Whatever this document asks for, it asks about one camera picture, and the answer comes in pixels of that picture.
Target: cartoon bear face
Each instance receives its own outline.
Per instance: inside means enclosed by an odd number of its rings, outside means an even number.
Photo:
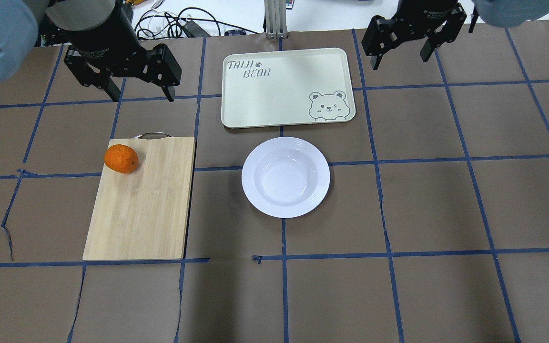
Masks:
[[[309,115],[315,121],[346,119],[351,113],[351,109],[345,101],[346,94],[343,91],[323,95],[314,91],[311,93],[310,98],[312,104]]]

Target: white tray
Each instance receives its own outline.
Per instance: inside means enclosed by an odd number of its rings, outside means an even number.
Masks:
[[[224,59],[226,127],[335,123],[354,116],[351,74],[342,49],[258,52]]]

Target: cutting board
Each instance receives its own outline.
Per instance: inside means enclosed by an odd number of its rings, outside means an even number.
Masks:
[[[129,174],[103,165],[83,259],[180,259],[185,246],[194,137],[111,139],[139,155]]]

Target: white floor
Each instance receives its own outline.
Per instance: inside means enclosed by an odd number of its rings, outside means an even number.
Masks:
[[[135,6],[133,25],[156,1],[147,0]],[[460,3],[470,15],[473,2],[460,0]],[[370,18],[374,15],[390,18],[395,13],[397,4],[398,0],[296,0],[294,9],[287,11],[287,29],[289,31],[361,29],[368,26]],[[164,0],[158,10],[177,14],[181,9],[191,6],[209,11],[218,21],[263,32],[263,0]],[[196,10],[186,11],[183,15],[187,14],[195,18],[209,18],[205,13]],[[549,19],[549,14],[542,19]],[[154,18],[149,28],[158,31],[164,23],[162,19]],[[211,35],[217,35],[215,24],[201,22],[200,25]]]

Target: brown table surface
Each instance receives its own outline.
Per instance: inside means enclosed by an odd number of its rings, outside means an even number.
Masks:
[[[33,50],[0,82],[0,343],[549,342],[549,21],[464,27],[427,63],[405,43],[377,71],[363,35],[166,41],[172,103],[131,79],[111,102],[62,48]],[[332,46],[353,120],[224,128],[227,55]],[[153,131],[197,139],[185,258],[83,262],[107,142]],[[288,220],[240,183],[279,135],[331,165],[322,204]]]

